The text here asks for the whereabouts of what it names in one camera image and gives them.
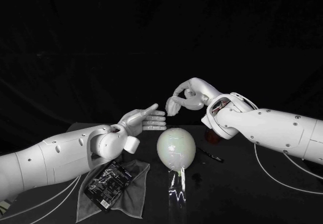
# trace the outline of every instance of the table surface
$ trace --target table surface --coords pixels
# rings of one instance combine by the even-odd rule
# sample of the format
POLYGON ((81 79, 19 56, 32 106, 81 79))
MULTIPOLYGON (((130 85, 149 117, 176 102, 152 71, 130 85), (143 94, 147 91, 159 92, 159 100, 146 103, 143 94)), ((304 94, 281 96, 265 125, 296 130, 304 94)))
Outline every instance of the table surface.
MULTIPOLYGON (((97 125, 100 124, 75 123, 68 131, 97 125)), ((219 163, 196 149, 195 160, 185 170, 189 224, 215 221, 219 223, 248 221, 248 223, 263 224, 309 224, 322 220, 323 196, 293 190, 268 177, 255 158, 254 145, 241 134, 231 140, 222 140, 212 145, 205 140, 205 126, 176 127, 183 128, 192 134, 199 148, 225 159, 225 162, 219 163)), ((127 216, 120 210, 111 210, 107 214, 100 212, 81 221, 81 224, 101 224, 105 221, 123 224, 165 224, 169 222, 169 172, 156 149, 160 134, 162 131, 144 131, 137 136, 141 143, 136 154, 123 152, 124 162, 137 159, 152 165, 147 173, 143 219, 127 216)), ((297 188, 323 192, 319 180, 291 164, 283 154, 258 146, 258 156, 267 171, 277 180, 297 188)), ((306 168, 302 160, 294 157, 293 159, 306 168)), ((75 223, 78 191, 85 175, 82 175, 66 201, 38 222, 39 224, 75 223)), ((46 201, 66 188, 71 182, 72 180, 30 189, 19 194, 6 215, 12 215, 46 201)), ((0 223, 32 223, 58 206, 69 191, 64 192, 45 205, 0 223)))

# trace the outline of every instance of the white label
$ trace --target white label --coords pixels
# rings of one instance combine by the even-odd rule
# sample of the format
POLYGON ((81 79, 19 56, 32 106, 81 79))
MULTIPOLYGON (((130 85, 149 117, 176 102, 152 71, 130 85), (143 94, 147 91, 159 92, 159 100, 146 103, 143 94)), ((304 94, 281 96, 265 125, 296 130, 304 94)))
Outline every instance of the white label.
POLYGON ((101 205, 104 206, 104 208, 108 208, 110 204, 105 202, 105 200, 101 201, 101 205))

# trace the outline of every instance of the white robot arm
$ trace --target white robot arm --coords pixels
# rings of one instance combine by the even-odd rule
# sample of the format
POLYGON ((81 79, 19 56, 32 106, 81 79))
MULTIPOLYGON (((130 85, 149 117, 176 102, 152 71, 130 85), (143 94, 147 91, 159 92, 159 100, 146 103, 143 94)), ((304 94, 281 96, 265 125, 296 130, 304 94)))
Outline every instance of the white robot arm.
POLYGON ((0 156, 0 201, 20 192, 62 183, 137 150, 143 130, 166 130, 157 104, 127 113, 118 124, 100 125, 45 139, 28 149, 0 156))
POLYGON ((193 102, 190 98, 196 97, 193 94, 196 89, 203 93, 205 86, 208 87, 212 96, 208 96, 208 92, 203 93, 209 100, 205 101, 208 109, 202 122, 221 137, 231 139, 241 132, 253 143, 323 164, 322 120, 270 109, 258 109, 257 107, 253 109, 245 103, 248 99, 244 96, 237 93, 222 94, 215 88, 212 90, 206 84, 203 80, 192 78, 178 88, 189 89, 192 95, 188 97, 186 94, 188 99, 182 99, 176 92, 172 99, 176 104, 186 108, 192 108, 195 105, 199 108, 198 99, 193 102))

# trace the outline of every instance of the egg-shaped object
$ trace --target egg-shaped object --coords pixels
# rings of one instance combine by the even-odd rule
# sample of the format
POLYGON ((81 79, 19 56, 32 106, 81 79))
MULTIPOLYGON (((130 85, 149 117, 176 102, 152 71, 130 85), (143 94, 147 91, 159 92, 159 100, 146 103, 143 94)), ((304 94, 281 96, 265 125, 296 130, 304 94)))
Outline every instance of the egg-shaped object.
POLYGON ((195 158, 195 141, 190 133, 182 128, 167 129, 157 141, 157 153, 165 166, 179 172, 186 169, 195 158))

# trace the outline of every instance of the black package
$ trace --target black package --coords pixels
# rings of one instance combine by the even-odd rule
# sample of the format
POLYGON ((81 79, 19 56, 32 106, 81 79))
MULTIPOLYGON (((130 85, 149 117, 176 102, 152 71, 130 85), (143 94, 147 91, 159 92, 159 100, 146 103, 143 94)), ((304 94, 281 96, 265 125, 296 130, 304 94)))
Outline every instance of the black package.
POLYGON ((84 193, 107 213, 131 182, 131 175, 116 160, 111 160, 92 179, 84 193))

